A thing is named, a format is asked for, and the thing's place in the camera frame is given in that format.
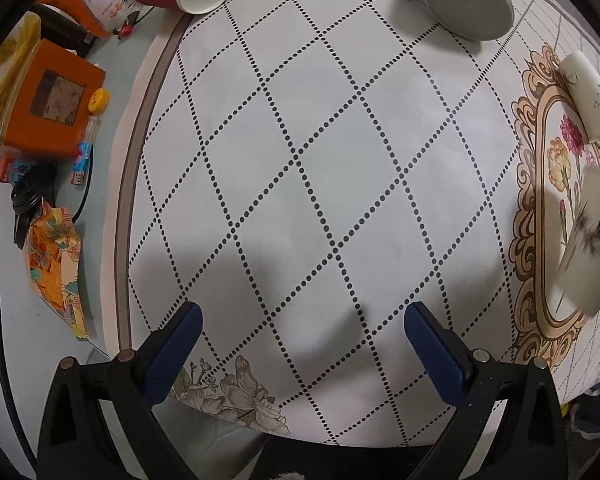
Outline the yellow bottle cap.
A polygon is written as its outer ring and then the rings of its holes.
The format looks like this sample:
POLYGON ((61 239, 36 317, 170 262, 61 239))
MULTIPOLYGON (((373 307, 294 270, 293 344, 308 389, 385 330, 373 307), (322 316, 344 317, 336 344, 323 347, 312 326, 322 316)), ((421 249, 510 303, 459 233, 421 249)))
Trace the yellow bottle cap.
POLYGON ((88 100, 88 111, 92 115, 101 115, 108 107, 110 93, 105 88, 99 88, 93 92, 88 100))

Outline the small blue-label vial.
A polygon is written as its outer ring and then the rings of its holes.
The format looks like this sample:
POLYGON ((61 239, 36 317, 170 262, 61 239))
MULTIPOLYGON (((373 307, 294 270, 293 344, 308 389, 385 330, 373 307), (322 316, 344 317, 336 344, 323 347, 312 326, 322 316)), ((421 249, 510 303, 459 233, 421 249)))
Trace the small blue-label vial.
POLYGON ((84 185, 86 174, 90 163, 92 162, 92 153, 97 133, 100 127, 100 117, 91 115, 88 118, 86 129, 82 141, 78 146, 78 156, 74 161, 71 183, 73 185, 84 185))

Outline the white bamboo-print paper cup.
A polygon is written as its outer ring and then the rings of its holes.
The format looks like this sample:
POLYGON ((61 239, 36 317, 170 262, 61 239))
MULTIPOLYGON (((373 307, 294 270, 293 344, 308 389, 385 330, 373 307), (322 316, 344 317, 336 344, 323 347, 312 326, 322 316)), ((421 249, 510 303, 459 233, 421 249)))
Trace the white bamboo-print paper cup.
POLYGON ((576 218, 560 260, 555 285, 573 309, 592 318, 600 310, 600 167, 587 166, 576 218))

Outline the black cylinder speaker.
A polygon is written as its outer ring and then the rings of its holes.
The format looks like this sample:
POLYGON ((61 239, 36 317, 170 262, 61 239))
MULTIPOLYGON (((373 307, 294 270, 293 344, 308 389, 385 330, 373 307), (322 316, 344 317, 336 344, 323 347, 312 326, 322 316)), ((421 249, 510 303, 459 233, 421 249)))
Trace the black cylinder speaker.
POLYGON ((43 3, 33 3, 29 11, 41 20, 41 38, 86 58, 97 38, 61 10, 43 3))

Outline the yellow plastic bag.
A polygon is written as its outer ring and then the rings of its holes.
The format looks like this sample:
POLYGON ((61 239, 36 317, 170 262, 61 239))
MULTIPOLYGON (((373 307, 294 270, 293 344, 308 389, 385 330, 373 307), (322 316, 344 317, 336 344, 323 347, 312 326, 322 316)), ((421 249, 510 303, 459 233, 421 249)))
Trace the yellow plastic bag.
POLYGON ((6 128, 8 102, 16 92, 16 81, 40 40, 41 20, 28 11, 0 45, 0 144, 6 128))

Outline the orange gift box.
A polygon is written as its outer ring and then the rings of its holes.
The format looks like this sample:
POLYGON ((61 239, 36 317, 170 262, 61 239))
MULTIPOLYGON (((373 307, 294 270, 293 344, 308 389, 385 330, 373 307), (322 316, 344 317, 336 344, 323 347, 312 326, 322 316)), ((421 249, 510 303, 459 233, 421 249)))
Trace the orange gift box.
POLYGON ((88 101, 105 77, 84 58, 39 41, 8 101, 0 149, 35 159, 76 157, 90 117, 88 101))

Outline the colourful orange paper packet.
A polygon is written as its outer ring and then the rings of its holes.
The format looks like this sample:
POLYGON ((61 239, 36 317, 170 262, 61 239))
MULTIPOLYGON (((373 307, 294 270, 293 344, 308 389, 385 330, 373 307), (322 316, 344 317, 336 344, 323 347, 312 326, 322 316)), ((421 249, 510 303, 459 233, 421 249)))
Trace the colourful orange paper packet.
POLYGON ((76 339, 88 330, 79 286, 82 238, 67 208, 42 200, 23 245, 32 289, 69 326, 76 339))

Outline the patterned white tablecloth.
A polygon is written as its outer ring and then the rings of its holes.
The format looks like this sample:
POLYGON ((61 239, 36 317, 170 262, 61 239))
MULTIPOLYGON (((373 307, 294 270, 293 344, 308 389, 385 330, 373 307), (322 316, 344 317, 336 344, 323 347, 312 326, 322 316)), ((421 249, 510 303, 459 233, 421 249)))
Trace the patterned white tablecloth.
POLYGON ((600 141, 558 70, 600 43, 513 0, 476 44, 405 0, 227 0, 170 15, 119 124, 102 241, 109 353, 185 301, 204 332, 174 398, 318 443, 433 441, 452 410, 402 328, 421 301, 465 344, 600 380, 600 313, 550 292, 600 141))

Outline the orange-white drink bottle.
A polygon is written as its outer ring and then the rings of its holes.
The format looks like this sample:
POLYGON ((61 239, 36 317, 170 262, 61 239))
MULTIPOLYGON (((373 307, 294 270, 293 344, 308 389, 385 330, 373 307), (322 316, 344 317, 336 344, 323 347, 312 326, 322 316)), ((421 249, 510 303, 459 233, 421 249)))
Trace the orange-white drink bottle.
POLYGON ((98 38, 120 29, 128 15, 124 0, 36 0, 69 15, 73 21, 98 38))

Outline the white floral paper cup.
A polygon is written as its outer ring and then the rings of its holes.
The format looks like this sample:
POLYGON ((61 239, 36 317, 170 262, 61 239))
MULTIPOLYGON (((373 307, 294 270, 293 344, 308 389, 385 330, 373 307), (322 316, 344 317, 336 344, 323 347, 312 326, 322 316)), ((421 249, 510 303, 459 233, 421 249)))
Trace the white floral paper cup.
POLYGON ((600 74, 583 52, 568 55, 559 64, 571 99, 585 128, 585 143, 600 140, 600 74))

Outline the small red-blue box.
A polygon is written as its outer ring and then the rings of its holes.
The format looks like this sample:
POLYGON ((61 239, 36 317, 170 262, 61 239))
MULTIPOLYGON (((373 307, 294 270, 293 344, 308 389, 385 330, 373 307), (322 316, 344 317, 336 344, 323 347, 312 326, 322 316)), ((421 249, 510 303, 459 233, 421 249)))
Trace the small red-blue box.
POLYGON ((3 155, 0 158, 0 182, 15 185, 35 165, 36 162, 29 159, 3 155))

